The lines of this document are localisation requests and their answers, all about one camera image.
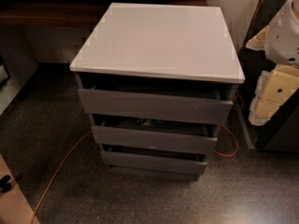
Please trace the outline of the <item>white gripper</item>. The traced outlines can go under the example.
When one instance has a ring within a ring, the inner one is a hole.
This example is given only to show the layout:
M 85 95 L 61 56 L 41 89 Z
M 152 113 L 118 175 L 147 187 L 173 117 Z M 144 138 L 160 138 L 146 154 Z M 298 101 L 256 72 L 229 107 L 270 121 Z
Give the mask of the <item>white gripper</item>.
M 251 38 L 246 48 L 265 50 L 268 28 L 269 26 L 265 26 Z M 297 65 L 278 64 L 271 72 L 262 71 L 249 107 L 249 122 L 254 126 L 264 126 L 298 89 Z

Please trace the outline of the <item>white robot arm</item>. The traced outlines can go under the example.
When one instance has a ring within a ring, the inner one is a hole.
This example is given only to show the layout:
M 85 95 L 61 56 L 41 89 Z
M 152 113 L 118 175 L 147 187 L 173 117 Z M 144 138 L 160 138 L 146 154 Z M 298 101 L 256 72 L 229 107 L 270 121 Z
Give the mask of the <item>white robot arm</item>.
M 288 0 L 246 48 L 263 50 L 276 65 L 262 71 L 249 107 L 249 122 L 264 126 L 299 89 L 299 0 Z

